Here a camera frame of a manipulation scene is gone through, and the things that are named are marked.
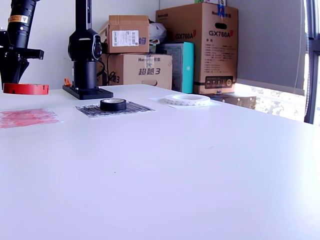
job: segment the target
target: white tabletop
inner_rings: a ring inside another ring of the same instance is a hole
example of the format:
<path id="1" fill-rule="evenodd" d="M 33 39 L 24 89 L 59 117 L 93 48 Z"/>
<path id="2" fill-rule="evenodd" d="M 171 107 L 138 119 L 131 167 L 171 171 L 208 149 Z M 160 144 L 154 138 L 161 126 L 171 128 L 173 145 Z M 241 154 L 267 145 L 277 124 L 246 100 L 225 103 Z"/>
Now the white tabletop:
<path id="1" fill-rule="evenodd" d="M 0 240 L 320 240 L 320 130 L 174 92 L 111 86 L 157 110 L 89 118 L 62 90 L 0 94 L 0 111 L 64 122 L 0 129 Z"/>

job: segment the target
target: red paper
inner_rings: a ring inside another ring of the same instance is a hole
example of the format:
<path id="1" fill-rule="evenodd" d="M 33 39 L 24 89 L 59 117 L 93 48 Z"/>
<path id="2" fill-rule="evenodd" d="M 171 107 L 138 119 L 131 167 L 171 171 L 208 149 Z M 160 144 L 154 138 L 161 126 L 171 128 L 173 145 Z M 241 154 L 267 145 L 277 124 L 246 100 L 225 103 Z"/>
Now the red paper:
<path id="1" fill-rule="evenodd" d="M 38 124 L 54 124 L 62 120 L 47 108 L 0 112 L 0 128 L 16 128 Z"/>

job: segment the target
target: window frame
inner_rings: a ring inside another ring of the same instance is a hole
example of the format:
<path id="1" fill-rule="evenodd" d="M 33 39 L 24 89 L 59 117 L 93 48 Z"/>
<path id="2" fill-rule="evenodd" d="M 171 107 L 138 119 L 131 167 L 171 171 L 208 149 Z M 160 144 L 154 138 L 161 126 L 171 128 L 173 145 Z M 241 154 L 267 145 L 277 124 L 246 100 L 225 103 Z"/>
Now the window frame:
<path id="1" fill-rule="evenodd" d="M 309 83 L 305 123 L 314 124 L 317 101 L 318 68 L 320 58 L 320 34 L 318 0 L 306 0 L 309 45 Z"/>

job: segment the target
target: black cable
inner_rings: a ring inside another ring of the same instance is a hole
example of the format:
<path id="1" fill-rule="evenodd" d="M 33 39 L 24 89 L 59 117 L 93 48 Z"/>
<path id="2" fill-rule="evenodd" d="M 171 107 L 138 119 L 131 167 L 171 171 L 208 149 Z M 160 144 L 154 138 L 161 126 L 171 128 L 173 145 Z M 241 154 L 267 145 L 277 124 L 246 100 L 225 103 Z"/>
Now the black cable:
<path id="1" fill-rule="evenodd" d="M 106 75 L 107 75 L 107 83 L 106 85 L 109 86 L 110 85 L 110 81 L 114 78 L 114 76 L 116 75 L 115 71 L 110 72 L 109 74 L 109 57 L 111 56 L 111 54 L 109 53 L 108 56 L 106 57 Z"/>
<path id="2" fill-rule="evenodd" d="M 99 77 L 100 75 L 102 75 L 104 73 L 104 71 L 106 70 L 106 65 L 103 61 L 101 61 L 100 59 L 98 60 L 99 63 L 102 64 L 102 70 L 96 75 L 97 77 Z"/>

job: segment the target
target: white tape roll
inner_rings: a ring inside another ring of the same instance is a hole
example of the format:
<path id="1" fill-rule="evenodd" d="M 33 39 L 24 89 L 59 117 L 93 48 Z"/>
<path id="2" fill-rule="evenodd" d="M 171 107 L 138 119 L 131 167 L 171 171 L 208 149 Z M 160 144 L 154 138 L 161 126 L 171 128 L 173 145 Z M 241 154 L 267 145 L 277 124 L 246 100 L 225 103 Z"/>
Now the white tape roll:
<path id="1" fill-rule="evenodd" d="M 166 104 L 178 106 L 205 106 L 208 105 L 210 101 L 210 97 L 195 94 L 174 94 L 164 97 Z"/>

